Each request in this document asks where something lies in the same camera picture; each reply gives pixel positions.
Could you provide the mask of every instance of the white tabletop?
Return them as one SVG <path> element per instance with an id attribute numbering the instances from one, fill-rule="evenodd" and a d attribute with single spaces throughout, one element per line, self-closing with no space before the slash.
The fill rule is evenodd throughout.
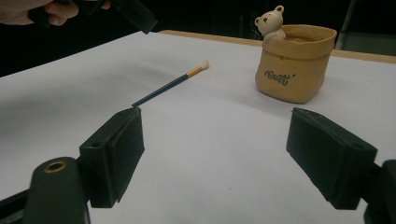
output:
<path id="1" fill-rule="evenodd" d="M 396 64 L 331 57 L 305 105 L 260 93 L 261 48 L 136 33 L 0 78 L 0 200 L 29 188 L 49 159 L 78 147 L 116 112 L 210 61 L 141 105 L 146 151 L 108 223 L 363 223 L 366 203 L 338 211 L 286 151 L 291 110 L 333 120 L 396 159 Z"/>

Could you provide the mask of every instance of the pen holder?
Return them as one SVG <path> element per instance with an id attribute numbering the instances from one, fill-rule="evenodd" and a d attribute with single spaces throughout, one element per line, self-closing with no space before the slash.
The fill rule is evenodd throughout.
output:
<path id="1" fill-rule="evenodd" d="M 337 32 L 312 25 L 283 25 L 285 39 L 262 41 L 258 89 L 283 101 L 304 104 L 324 82 Z"/>

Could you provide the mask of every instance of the bear face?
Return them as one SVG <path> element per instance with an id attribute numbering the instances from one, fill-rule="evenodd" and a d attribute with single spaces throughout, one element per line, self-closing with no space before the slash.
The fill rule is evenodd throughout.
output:
<path id="1" fill-rule="evenodd" d="M 254 23 L 262 35 L 267 35 L 280 29 L 283 25 L 283 11 L 285 8 L 277 6 L 275 10 L 266 12 L 256 18 Z"/>

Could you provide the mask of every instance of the paintbrush handle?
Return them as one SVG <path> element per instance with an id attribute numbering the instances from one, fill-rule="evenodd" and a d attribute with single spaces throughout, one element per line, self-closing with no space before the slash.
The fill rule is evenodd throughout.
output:
<path id="1" fill-rule="evenodd" d="M 133 107 L 140 106 L 143 103 L 145 103 L 146 101 L 156 97 L 157 95 L 163 93 L 164 91 L 167 91 L 167 90 L 173 88 L 174 86 L 176 86 L 177 84 L 185 81 L 188 78 L 189 78 L 189 76 L 187 74 L 183 75 L 181 77 L 178 77 L 177 79 L 175 79 L 175 80 L 169 82 L 168 84 L 162 86 L 161 88 L 159 88 L 158 90 L 156 90 L 153 93 L 149 94 L 148 96 L 144 97 L 143 99 L 141 99 L 141 100 L 137 101 L 136 103 L 132 104 L 132 106 Z"/>

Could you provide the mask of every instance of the human hand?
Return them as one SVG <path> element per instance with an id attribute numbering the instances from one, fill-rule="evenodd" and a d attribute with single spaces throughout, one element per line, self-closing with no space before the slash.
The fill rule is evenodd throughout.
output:
<path id="1" fill-rule="evenodd" d="M 28 12 L 37 7 L 44 7 L 44 10 L 49 13 L 49 23 L 56 26 L 63 25 L 67 19 L 78 14 L 78 7 L 71 0 L 66 4 L 53 2 L 53 0 L 0 0 L 0 23 L 31 24 L 33 22 L 28 18 Z M 106 1 L 102 8 L 110 8 L 110 3 Z"/>

